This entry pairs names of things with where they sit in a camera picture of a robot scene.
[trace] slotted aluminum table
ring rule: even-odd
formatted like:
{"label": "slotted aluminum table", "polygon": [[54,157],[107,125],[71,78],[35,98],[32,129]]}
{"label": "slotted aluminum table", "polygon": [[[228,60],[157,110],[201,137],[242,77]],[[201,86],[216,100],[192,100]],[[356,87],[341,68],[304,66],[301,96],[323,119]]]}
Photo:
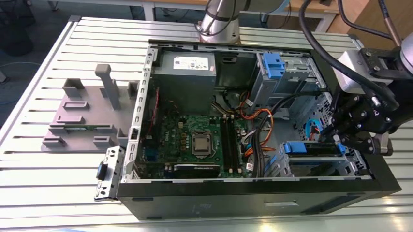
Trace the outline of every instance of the slotted aluminum table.
{"label": "slotted aluminum table", "polygon": [[[339,57],[360,44],[347,35],[317,33]],[[109,63],[118,85],[139,80],[149,39],[198,41],[193,24],[103,18],[69,22],[0,131],[0,228],[4,230],[141,227],[141,231],[412,231],[413,123],[392,135],[387,158],[403,191],[324,216],[138,222],[119,202],[94,202],[97,167],[105,154],[45,153],[42,138],[53,122],[67,78],[102,85],[94,70]],[[242,28],[242,44],[309,48],[300,31]]]}

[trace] sticker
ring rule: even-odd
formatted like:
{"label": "sticker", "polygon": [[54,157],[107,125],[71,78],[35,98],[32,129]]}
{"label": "sticker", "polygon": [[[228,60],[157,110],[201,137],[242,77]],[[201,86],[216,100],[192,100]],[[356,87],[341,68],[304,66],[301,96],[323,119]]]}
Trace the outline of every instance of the sticker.
{"label": "sticker", "polygon": [[246,103],[250,107],[253,107],[254,102],[252,102],[250,99],[246,99],[246,100],[245,100],[245,103]]}
{"label": "sticker", "polygon": [[246,169],[253,171],[254,170],[254,165],[252,163],[246,163]]}
{"label": "sticker", "polygon": [[176,57],[174,69],[209,70],[208,57]]}

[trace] green circuit board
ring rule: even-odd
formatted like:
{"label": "green circuit board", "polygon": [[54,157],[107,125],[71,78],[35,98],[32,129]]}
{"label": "green circuit board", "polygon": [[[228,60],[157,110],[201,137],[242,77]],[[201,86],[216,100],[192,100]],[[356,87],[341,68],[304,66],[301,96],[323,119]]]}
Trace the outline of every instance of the green circuit board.
{"label": "green circuit board", "polygon": [[[241,139],[245,121],[236,120],[234,126]],[[212,154],[205,158],[193,155],[193,135],[204,133],[212,138]],[[221,118],[210,116],[165,117],[161,126],[161,141],[157,162],[217,164],[221,166],[221,178],[242,177],[244,173],[225,172],[225,158],[221,139]]]}

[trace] metal bracket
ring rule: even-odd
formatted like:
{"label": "metal bracket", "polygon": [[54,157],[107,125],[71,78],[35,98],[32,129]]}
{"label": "metal bracket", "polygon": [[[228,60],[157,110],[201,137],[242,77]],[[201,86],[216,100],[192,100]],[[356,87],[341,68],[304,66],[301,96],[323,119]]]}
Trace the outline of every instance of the metal bracket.
{"label": "metal bracket", "polygon": [[95,201],[118,201],[117,192],[122,176],[125,149],[121,146],[110,147],[98,168]]}

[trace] floor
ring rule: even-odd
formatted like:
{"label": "floor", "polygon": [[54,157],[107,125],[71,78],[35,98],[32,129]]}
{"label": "floor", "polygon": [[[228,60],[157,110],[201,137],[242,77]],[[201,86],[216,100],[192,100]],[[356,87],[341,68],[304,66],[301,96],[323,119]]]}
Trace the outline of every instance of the floor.
{"label": "floor", "polygon": [[[35,0],[32,1],[31,10],[35,15],[37,23],[27,28],[27,32],[35,44],[34,51],[22,57],[11,57],[0,51],[0,66],[10,62],[42,63],[71,15],[133,19],[129,6],[61,2],[59,10],[53,12],[46,1]],[[135,19],[145,20],[142,8],[134,7],[133,10]],[[157,8],[157,20],[167,22],[178,21],[184,23],[194,23],[202,20],[205,12],[196,10],[188,11],[184,9],[176,11],[174,9],[170,9],[169,15],[170,16],[167,16],[161,8]],[[260,16],[256,14],[242,14],[241,26],[262,27]],[[37,73],[38,66],[34,64],[19,64],[3,67],[0,70],[7,77],[10,77],[10,81],[0,85],[2,127]]]}

